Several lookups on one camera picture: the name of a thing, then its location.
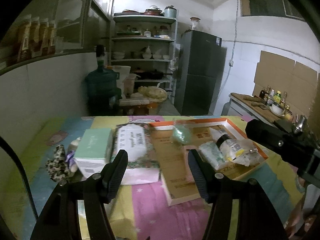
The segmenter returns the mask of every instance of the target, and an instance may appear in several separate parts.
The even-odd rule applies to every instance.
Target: wooden countertop
[[[279,120],[280,118],[275,116],[269,109],[263,110],[262,108],[258,106],[252,106],[252,101],[244,100],[244,97],[250,97],[249,95],[241,95],[237,93],[230,93],[231,96],[238,99],[242,103],[246,104],[249,108],[251,108],[253,111],[257,112],[259,115],[261,115],[263,118],[265,118],[268,122],[273,123],[275,120]]]

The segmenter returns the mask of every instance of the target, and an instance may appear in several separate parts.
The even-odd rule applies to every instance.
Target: colorful tablecloth
[[[46,160],[52,158],[54,146],[49,147],[45,142],[53,133],[59,130],[67,132],[68,136],[61,142],[67,146],[77,137],[81,137],[88,128],[115,128],[117,124],[130,121],[171,121],[173,118],[194,119],[212,118],[212,116],[105,116],[49,120],[20,157],[31,184],[38,213],[56,186],[44,167]],[[244,131],[245,121],[236,116],[228,118]],[[279,155],[264,147],[261,148],[269,159],[250,174],[250,178],[257,179],[261,184],[284,223],[302,197],[296,187],[296,174]],[[35,220],[17,170],[10,176],[3,203],[1,215],[10,230],[18,239],[29,239]],[[151,236],[152,240],[198,240],[202,239],[209,211],[210,207],[202,199],[168,207],[159,181],[121,186],[109,222],[116,236],[131,240],[145,240],[148,236]],[[82,216],[79,220],[82,238],[89,239],[86,220]],[[232,223],[231,229],[235,234],[236,222]]]

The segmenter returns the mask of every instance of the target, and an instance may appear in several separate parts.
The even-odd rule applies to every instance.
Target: electrical wire
[[[10,158],[13,160],[14,164],[17,166],[19,173],[22,177],[22,181],[23,181],[24,187],[26,189],[27,195],[28,195],[28,199],[29,199],[29,202],[31,205],[31,209],[33,211],[33,215],[35,216],[35,218],[37,220],[38,213],[37,213],[36,205],[33,200],[31,190],[30,190],[30,185],[28,182],[28,178],[27,178],[26,172],[23,168],[21,161],[19,160],[19,158],[16,155],[16,153],[14,152],[14,150],[10,147],[10,145],[1,136],[0,136],[0,147],[10,156]]]
[[[232,54],[231,54],[231,60],[233,60],[233,56],[234,56],[234,53],[235,53],[235,47],[236,47],[236,40],[237,40],[237,25],[238,25],[238,12],[239,12],[239,0],[237,0],[237,10],[236,10],[236,22],[235,22],[235,39],[233,41],[233,48],[232,48]],[[220,90],[219,90],[219,93],[218,93],[218,96],[217,98],[214,100],[214,102],[218,101],[219,97],[221,96],[221,93],[228,81],[228,78],[229,78],[229,75],[230,75],[230,71],[231,71],[231,64],[229,63],[229,70],[228,70],[228,74],[227,74],[227,77],[225,79],[225,81],[223,82],[223,85],[221,86]]]

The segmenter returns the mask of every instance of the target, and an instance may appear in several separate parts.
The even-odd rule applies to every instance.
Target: refrigerator
[[[181,115],[207,115],[218,96],[225,61],[221,38],[200,31],[184,33],[174,106]]]

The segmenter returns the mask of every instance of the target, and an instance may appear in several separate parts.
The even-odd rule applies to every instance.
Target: mint green box
[[[83,176],[88,178],[102,171],[103,167],[110,162],[112,145],[110,128],[85,130],[74,155]]]

